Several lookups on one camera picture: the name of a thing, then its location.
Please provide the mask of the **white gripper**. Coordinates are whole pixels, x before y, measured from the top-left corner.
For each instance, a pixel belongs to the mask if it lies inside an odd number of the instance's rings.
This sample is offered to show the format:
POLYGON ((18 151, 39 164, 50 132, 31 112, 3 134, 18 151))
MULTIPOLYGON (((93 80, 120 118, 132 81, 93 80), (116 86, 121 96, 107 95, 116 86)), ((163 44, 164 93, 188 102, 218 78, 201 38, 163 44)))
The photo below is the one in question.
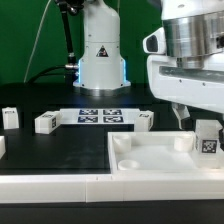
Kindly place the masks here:
POLYGON ((159 28, 143 40, 149 54, 147 74, 152 94, 173 102, 172 110, 181 130, 191 130, 193 121, 187 106, 224 114, 224 50, 209 55, 203 69, 185 70, 166 55, 165 32, 159 28))

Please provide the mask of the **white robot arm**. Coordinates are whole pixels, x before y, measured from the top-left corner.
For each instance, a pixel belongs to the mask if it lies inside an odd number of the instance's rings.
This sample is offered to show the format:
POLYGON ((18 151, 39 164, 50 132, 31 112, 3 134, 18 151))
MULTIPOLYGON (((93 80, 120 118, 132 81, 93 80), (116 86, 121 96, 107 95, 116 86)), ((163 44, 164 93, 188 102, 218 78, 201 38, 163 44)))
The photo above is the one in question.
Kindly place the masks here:
MULTIPOLYGON (((179 120, 189 106, 224 118, 224 0, 148 0, 162 27, 143 40, 152 94, 170 101, 179 120)), ((119 16, 103 0, 87 0, 84 55, 74 85, 92 95, 130 83, 119 49, 119 16)))

